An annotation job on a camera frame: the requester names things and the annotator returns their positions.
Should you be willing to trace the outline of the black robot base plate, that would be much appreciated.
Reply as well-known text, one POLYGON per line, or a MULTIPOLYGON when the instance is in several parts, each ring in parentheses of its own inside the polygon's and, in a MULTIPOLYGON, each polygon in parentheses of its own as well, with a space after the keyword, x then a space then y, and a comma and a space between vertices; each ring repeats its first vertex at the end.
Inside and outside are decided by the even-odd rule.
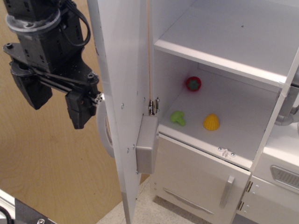
POLYGON ((0 190, 1 224, 56 224, 42 213, 0 190))

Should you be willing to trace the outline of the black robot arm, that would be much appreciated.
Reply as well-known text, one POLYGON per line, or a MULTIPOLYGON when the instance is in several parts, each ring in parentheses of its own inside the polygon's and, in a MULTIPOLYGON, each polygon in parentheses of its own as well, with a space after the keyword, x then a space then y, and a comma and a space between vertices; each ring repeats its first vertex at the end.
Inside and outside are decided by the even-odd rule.
POLYGON ((91 35, 83 35, 86 17, 71 0, 6 0, 6 23, 18 37, 3 51, 11 57, 11 74, 27 102, 36 110, 65 93, 75 129, 95 115, 101 100, 98 75, 82 59, 91 35))

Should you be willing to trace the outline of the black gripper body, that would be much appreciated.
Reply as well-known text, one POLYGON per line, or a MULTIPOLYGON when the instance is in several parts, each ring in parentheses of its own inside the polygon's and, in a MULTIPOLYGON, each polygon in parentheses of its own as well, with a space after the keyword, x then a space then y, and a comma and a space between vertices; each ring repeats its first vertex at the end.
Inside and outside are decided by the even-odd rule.
POLYGON ((89 97, 93 105, 101 101, 98 75, 83 61, 83 47, 75 47, 58 36, 20 36, 19 43, 7 43, 3 51, 12 62, 33 70, 40 83, 64 93, 77 91, 89 97))

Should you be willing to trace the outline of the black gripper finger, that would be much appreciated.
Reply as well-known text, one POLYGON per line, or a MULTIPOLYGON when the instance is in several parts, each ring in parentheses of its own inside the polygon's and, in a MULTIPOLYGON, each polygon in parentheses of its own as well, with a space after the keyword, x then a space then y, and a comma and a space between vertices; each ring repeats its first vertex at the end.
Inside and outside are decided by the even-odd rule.
POLYGON ((95 115, 96 107, 84 94, 71 91, 65 95, 67 110, 75 129, 83 129, 87 121, 95 115))
POLYGON ((40 109, 52 97, 50 87, 40 83, 37 74, 20 62, 11 63, 12 77, 30 106, 40 109))

